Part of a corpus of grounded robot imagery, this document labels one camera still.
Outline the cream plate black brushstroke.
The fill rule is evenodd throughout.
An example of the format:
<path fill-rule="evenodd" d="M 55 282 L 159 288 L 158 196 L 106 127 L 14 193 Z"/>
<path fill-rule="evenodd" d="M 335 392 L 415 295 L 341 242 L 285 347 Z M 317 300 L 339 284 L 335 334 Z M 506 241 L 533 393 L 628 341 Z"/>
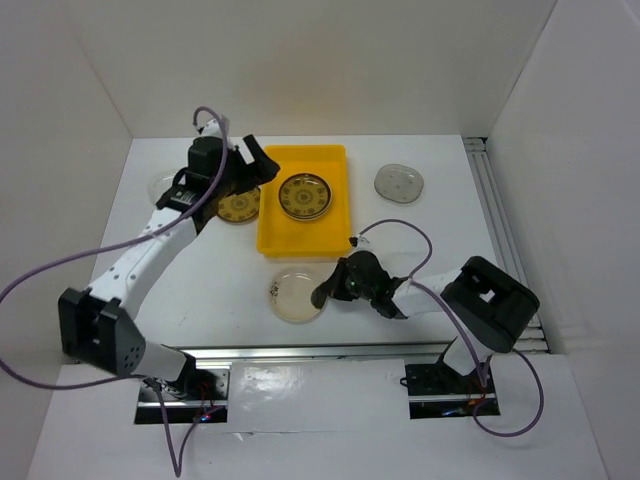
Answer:
<path fill-rule="evenodd" d="M 268 304 L 280 320 L 302 325 L 312 322 L 322 311 L 315 307 L 311 296 L 321 283 L 319 273 L 308 267 L 288 267 L 272 278 L 268 290 Z"/>

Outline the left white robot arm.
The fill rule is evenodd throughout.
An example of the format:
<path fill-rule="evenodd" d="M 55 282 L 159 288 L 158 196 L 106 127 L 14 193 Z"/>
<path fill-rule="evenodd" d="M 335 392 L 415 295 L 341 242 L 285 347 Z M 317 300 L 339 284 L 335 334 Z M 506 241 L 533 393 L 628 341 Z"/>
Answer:
<path fill-rule="evenodd" d="M 145 339 L 135 319 L 166 268 L 217 216 L 220 202 L 275 179 L 279 165 L 254 136 L 243 141 L 251 162 L 219 134 L 196 138 L 186 167 L 158 199 L 136 244 L 84 290 L 62 293 L 58 312 L 67 356 L 118 378 L 153 378 L 176 399 L 216 386 L 216 376 L 198 368 L 192 355 Z"/>

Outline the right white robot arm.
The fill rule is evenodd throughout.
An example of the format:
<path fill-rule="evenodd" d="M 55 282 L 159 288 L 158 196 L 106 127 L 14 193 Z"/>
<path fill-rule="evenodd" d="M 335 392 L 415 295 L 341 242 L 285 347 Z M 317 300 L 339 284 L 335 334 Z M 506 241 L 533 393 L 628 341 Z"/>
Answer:
<path fill-rule="evenodd" d="M 316 309 L 328 299 L 363 300 L 393 320 L 444 313 L 457 336 L 427 378 L 429 386 L 448 392 L 460 391 L 471 375 L 486 385 L 487 361 L 495 353 L 511 352 L 540 308 L 529 288 L 481 256 L 458 270 L 417 280 L 390 275 L 366 250 L 339 259 L 329 278 L 310 294 Z"/>

